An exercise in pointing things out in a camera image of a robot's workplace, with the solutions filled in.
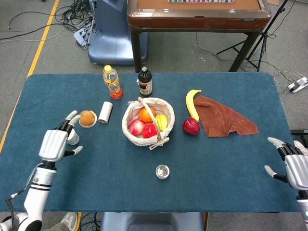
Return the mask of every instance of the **sneaker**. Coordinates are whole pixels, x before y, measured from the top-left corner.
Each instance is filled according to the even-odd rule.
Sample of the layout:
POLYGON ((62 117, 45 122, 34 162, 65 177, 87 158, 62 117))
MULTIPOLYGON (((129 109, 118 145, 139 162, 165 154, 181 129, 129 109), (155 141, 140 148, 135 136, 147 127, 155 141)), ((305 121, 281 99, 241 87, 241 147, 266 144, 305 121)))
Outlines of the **sneaker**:
POLYGON ((61 223, 67 225, 69 231, 75 231, 78 221, 78 214, 68 212, 64 218, 61 220, 61 223))

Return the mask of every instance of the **bottle cap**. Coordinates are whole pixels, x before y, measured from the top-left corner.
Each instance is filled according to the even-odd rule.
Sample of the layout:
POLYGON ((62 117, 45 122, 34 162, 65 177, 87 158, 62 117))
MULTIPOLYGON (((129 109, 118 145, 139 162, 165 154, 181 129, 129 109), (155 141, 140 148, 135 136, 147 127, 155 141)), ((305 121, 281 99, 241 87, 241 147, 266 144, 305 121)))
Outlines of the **bottle cap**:
POLYGON ((147 71, 148 71, 148 68, 147 68, 146 66, 143 66, 143 67, 141 68, 141 71, 142 71, 142 72, 147 72, 147 71))
POLYGON ((159 165, 156 168, 156 175, 159 179, 164 180, 169 176, 170 170, 167 165, 159 165))
POLYGON ((110 74, 110 73, 112 72, 111 66, 110 66, 110 65, 106 65, 106 66, 104 67, 104 71, 105 71, 107 74, 110 74))

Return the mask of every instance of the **plastic bottle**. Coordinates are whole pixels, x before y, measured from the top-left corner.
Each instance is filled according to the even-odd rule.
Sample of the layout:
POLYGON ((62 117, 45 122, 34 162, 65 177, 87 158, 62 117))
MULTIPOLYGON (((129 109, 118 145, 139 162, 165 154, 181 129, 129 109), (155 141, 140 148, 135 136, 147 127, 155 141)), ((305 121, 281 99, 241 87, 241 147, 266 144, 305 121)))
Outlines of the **plastic bottle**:
POLYGON ((153 88, 152 74, 146 66, 143 66, 141 71, 138 73, 138 81, 140 94, 144 97, 150 96, 153 88))
POLYGON ((120 87, 119 76, 115 69, 106 65, 103 71, 103 78, 108 86, 109 94, 113 99, 120 99, 123 96, 123 90, 120 87))

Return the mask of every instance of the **blue tablecloth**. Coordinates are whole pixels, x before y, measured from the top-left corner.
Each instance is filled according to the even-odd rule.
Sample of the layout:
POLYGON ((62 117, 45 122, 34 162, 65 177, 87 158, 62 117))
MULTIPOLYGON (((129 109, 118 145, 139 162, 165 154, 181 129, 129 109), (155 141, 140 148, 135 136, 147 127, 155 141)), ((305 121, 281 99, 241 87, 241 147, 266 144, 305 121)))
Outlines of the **blue tablecloth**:
MULTIPOLYGON (((153 73, 153 97, 169 102, 176 121, 170 141, 150 151, 122 133, 128 101, 139 96, 137 74, 120 74, 124 95, 110 98, 99 74, 33 75, 25 82, 0 155, 4 199, 23 188, 46 130, 76 109, 99 114, 104 101, 113 103, 108 124, 76 126, 83 151, 63 159, 45 210, 56 211, 298 211, 296 192, 272 179, 283 163, 267 137, 291 142, 292 137, 272 77, 265 73, 153 73), (182 131, 189 117, 185 96, 191 89, 219 101, 257 124, 259 134, 207 138, 182 131), (159 164, 170 168, 160 180, 159 164)), ((26 192, 13 200, 23 210, 26 192)), ((8 210, 4 200, 0 211, 8 210)))

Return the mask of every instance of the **brown cloth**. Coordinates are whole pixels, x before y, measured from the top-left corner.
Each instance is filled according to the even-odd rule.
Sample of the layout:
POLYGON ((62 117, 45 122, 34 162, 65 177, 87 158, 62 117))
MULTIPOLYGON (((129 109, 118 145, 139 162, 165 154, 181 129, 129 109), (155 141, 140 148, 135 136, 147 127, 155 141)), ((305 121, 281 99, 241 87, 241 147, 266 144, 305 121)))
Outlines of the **brown cloth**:
POLYGON ((225 137, 234 131, 239 135, 259 133, 253 122, 215 100, 201 95, 193 103, 207 137, 225 137))

